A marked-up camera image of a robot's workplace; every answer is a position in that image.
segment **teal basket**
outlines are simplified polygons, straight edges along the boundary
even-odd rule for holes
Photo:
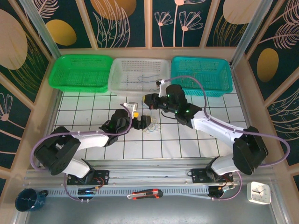
[[[192,76],[204,87],[206,96],[221,97],[233,90],[232,76],[227,60],[204,57],[174,57],[171,62],[171,78]],[[183,87],[185,95],[203,96],[194,80],[175,79],[171,84]]]
[[[63,55],[49,76],[49,85],[65,92],[107,92],[113,58],[106,55]]]

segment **mug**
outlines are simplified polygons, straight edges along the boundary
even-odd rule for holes
[[[47,190],[37,193],[31,188],[25,189],[17,196],[14,203],[15,208],[18,211],[36,211],[43,207],[47,195]]]

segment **clock face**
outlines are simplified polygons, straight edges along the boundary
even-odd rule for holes
[[[250,201],[259,204],[271,203],[271,189],[267,184],[252,182],[250,190]]]

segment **alarm clock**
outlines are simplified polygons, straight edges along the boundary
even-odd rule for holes
[[[247,199],[257,204],[271,203],[271,189],[268,184],[249,182],[247,184]]]

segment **white arm segment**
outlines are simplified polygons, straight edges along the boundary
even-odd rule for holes
[[[85,136],[73,136],[80,140],[81,144],[78,150],[86,149],[90,147],[103,147],[106,145],[109,137],[104,134],[96,134],[96,135],[85,135]],[[65,168],[63,173],[75,175],[79,178],[83,178],[88,172],[90,168],[83,161],[79,161],[76,159],[72,159],[69,165]]]
[[[213,116],[210,116],[213,120],[218,121],[219,123],[229,126],[235,130],[243,130],[244,128],[236,127],[234,125],[230,125],[226,122],[223,122],[222,120],[219,120],[217,118],[214,118]],[[219,126],[218,124],[215,124],[214,122],[210,121],[205,113],[203,111],[198,111],[194,118],[191,120],[193,128],[196,130],[201,130],[203,132],[208,133],[211,136],[214,136],[215,138],[223,141],[225,144],[227,144],[230,148],[233,148],[233,144],[235,142],[235,138],[240,138],[242,136],[241,133],[236,133],[233,131],[230,131],[224,127]]]
[[[212,116],[209,116],[213,120],[218,121],[221,124],[224,124],[226,126],[229,126],[235,130],[243,130],[241,127],[236,127],[234,125],[230,125],[226,122],[223,122],[217,118],[214,118]],[[205,113],[203,111],[198,111],[194,118],[192,119],[192,126],[196,130],[201,130],[203,132],[206,132],[210,134],[211,136],[214,136],[215,138],[223,141],[225,144],[227,144],[231,149],[233,149],[233,144],[235,142],[235,138],[240,138],[242,136],[241,133],[236,133],[233,131],[230,131],[224,127],[219,126],[218,124],[215,124],[214,122],[210,121]],[[224,175],[229,172],[235,172],[237,171],[237,167],[234,165],[233,161],[233,153],[219,157],[212,163],[212,169],[215,171],[218,175]]]

